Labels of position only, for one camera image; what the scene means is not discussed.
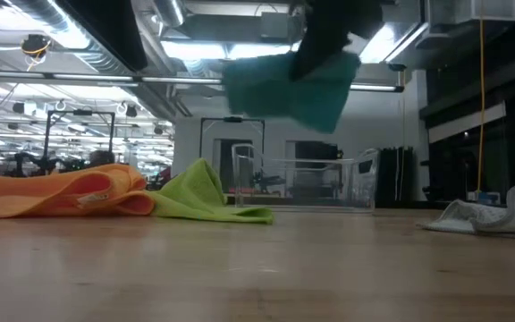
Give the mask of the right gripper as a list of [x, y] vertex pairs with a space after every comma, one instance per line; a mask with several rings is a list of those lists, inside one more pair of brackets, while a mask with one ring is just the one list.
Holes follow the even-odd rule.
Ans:
[[372, 38], [383, 27], [380, 0], [305, 0], [305, 4], [306, 34], [291, 63], [291, 81], [341, 53], [351, 44], [348, 33]]

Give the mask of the blue microfiber towel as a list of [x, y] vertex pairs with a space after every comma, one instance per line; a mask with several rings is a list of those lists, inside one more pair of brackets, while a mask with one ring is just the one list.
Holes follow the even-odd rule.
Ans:
[[295, 54], [242, 58], [224, 66], [222, 85], [232, 114], [292, 119], [310, 130], [334, 132], [361, 66], [341, 52], [299, 80], [290, 79]]

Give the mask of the green microfiber towel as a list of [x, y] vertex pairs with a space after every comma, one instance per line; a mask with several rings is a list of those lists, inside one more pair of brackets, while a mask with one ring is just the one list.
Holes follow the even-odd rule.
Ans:
[[152, 216], [210, 222], [271, 225], [270, 208], [229, 208], [218, 174], [199, 158], [158, 191], [148, 191]]

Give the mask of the light grey waffle towel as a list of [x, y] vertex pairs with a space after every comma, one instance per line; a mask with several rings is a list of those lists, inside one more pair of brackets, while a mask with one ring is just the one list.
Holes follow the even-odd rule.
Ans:
[[420, 224], [428, 231], [515, 239], [515, 186], [507, 192], [504, 208], [455, 200], [434, 221]]

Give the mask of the orange microfiber towel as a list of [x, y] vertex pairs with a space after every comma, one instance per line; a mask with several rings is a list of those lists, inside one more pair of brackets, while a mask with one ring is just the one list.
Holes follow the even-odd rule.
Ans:
[[155, 201], [129, 165], [101, 165], [29, 178], [0, 176], [0, 218], [147, 216]]

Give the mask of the grey ceiling unit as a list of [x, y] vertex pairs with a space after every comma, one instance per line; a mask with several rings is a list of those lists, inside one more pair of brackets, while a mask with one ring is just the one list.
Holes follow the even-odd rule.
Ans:
[[293, 44], [301, 39], [302, 19], [288, 13], [262, 12], [259, 35], [266, 43]]

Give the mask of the clear plastic bin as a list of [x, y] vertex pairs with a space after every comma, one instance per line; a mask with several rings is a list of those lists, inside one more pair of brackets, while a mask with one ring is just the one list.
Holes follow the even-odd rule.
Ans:
[[380, 153], [369, 149], [353, 159], [274, 159], [250, 144], [232, 146], [234, 205], [346, 208], [376, 207]]

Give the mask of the black folded panels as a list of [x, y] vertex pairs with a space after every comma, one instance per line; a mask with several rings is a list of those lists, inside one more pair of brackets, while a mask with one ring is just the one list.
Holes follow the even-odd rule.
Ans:
[[415, 153], [413, 147], [384, 148], [379, 154], [376, 205], [412, 201]]

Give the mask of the silver round pipe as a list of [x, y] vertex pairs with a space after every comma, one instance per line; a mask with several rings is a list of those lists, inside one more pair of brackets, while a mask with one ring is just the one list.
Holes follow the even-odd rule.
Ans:
[[161, 22], [170, 28], [185, 22], [186, 8], [183, 0], [152, 0]]

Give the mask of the blue white box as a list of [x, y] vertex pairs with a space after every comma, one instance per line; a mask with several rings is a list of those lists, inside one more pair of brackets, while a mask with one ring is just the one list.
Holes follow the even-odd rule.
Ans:
[[502, 204], [500, 193], [493, 191], [470, 191], [467, 193], [466, 201], [492, 206], [499, 206]]

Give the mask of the long ceiling strip light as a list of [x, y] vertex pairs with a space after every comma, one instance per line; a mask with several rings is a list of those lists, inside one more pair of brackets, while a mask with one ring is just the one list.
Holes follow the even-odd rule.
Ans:
[[[298, 84], [330, 83], [336, 78], [327, 76], [308, 77], [298, 81]], [[116, 86], [138, 87], [139, 84], [173, 84], [173, 85], [216, 85], [231, 86], [234, 84], [232, 77], [226, 81], [220, 78], [192, 78], [179, 76], [140, 76], [140, 75], [106, 75], [83, 73], [58, 73], [58, 72], [24, 72], [24, 71], [0, 71], [0, 82], [19, 82], [34, 84], [63, 84], [63, 85], [90, 85], [90, 86]], [[401, 93], [405, 90], [402, 84], [393, 83], [369, 83], [353, 81], [350, 91], [363, 92], [391, 92]]]

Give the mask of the person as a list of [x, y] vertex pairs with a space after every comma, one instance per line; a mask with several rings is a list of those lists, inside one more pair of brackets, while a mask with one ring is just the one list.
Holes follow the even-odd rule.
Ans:
[[111, 165], [115, 162], [114, 153], [108, 150], [95, 150], [89, 155], [87, 168]]

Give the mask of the black frame rig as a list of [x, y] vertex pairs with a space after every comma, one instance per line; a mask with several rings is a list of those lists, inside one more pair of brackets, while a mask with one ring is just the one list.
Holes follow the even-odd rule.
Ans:
[[72, 111], [57, 111], [51, 110], [47, 113], [46, 118], [46, 131], [44, 137], [44, 151], [41, 157], [41, 164], [39, 168], [44, 172], [44, 174], [51, 174], [55, 170], [56, 161], [52, 161], [48, 157], [48, 144], [50, 140], [50, 131], [51, 128], [58, 122], [63, 119], [66, 114], [73, 114], [77, 116], [85, 116], [90, 117], [93, 115], [108, 115], [110, 117], [110, 121], [106, 122], [109, 125], [109, 141], [108, 141], [108, 153], [110, 155], [113, 154], [113, 144], [114, 144], [114, 123], [115, 123], [115, 113], [114, 112], [93, 112], [92, 110], [85, 109], [75, 109]]
[[203, 139], [205, 130], [209, 127], [205, 127], [206, 121], [222, 122], [222, 123], [260, 123], [261, 124], [261, 153], [265, 152], [265, 138], [266, 138], [266, 121], [264, 119], [257, 118], [243, 118], [241, 116], [225, 116], [225, 117], [202, 117], [199, 121], [199, 135], [198, 135], [198, 156], [203, 157]]

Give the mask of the black aluminium table frame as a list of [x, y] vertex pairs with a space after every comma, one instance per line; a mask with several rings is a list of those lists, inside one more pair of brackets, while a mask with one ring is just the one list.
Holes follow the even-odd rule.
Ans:
[[444, 210], [449, 206], [449, 204], [450, 201], [377, 199], [372, 203], [372, 207], [387, 209]]

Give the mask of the silver ribbed ventilation duct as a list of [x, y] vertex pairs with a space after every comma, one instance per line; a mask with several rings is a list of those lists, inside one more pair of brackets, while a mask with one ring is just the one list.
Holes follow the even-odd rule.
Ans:
[[33, 20], [52, 40], [99, 73], [135, 73], [102, 46], [56, 0], [4, 0], [20, 15]]

